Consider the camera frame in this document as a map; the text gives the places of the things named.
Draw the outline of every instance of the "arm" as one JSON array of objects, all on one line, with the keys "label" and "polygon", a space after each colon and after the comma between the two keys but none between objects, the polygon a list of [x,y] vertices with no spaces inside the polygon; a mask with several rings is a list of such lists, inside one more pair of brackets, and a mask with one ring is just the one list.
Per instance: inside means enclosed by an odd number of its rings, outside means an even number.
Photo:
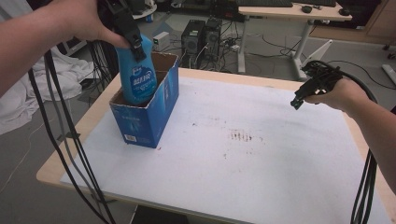
[{"label": "arm", "polygon": [[47,50],[73,36],[129,47],[123,37],[100,22],[95,0],[54,1],[31,14],[0,23],[0,97]]},{"label": "arm", "polygon": [[354,81],[346,78],[339,80],[332,91],[305,100],[343,110],[358,123],[382,174],[396,194],[396,116],[369,100]]}]

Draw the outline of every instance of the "table leg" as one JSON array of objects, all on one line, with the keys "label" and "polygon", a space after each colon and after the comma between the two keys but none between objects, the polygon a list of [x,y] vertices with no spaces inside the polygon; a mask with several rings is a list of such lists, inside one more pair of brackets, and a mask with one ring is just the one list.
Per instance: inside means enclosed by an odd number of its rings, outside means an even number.
[{"label": "table leg", "polygon": [[298,76],[299,76],[299,78],[301,80],[307,79],[307,76],[301,70],[301,64],[302,63],[301,63],[301,60],[300,60],[300,56],[303,53],[303,49],[305,47],[306,41],[308,40],[308,37],[309,37],[309,33],[311,32],[313,26],[314,26],[314,20],[309,20],[306,23],[306,26],[304,28],[300,44],[298,45],[298,48],[297,48],[297,51],[293,52],[291,54],[292,55],[292,60],[293,60],[293,63],[294,63],[294,67],[297,69]]},{"label": "table leg", "polygon": [[245,74],[246,73],[246,67],[245,67],[245,43],[246,43],[246,36],[247,36],[249,18],[250,18],[249,16],[245,16],[244,31],[242,33],[242,39],[241,39],[241,48],[239,48],[239,50],[238,50],[238,74]]}]

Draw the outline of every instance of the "power strip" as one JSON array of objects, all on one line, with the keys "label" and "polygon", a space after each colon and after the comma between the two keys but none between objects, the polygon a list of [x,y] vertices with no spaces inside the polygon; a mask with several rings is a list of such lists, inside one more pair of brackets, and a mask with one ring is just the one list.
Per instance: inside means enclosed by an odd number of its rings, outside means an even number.
[{"label": "power strip", "polygon": [[390,67],[389,64],[382,64],[382,69],[384,69],[384,71],[388,74],[390,79],[396,85],[396,73],[395,73],[395,70],[393,70],[393,68]]}]

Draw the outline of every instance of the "keyboard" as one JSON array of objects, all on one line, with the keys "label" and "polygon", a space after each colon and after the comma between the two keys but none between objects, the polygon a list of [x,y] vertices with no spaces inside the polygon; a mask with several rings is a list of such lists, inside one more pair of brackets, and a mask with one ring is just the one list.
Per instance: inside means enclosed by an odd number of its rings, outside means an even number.
[{"label": "keyboard", "polygon": [[239,7],[293,7],[290,0],[235,0]]},{"label": "keyboard", "polygon": [[291,0],[291,2],[314,6],[335,7],[335,0]]}]

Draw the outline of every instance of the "bottle label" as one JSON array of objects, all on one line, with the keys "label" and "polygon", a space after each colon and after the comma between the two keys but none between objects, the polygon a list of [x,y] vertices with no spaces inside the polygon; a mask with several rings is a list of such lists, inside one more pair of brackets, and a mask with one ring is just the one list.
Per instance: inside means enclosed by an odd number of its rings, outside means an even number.
[{"label": "bottle label", "polygon": [[142,99],[152,94],[153,85],[155,85],[153,82],[156,79],[150,68],[140,65],[132,69],[130,81],[134,97]]}]

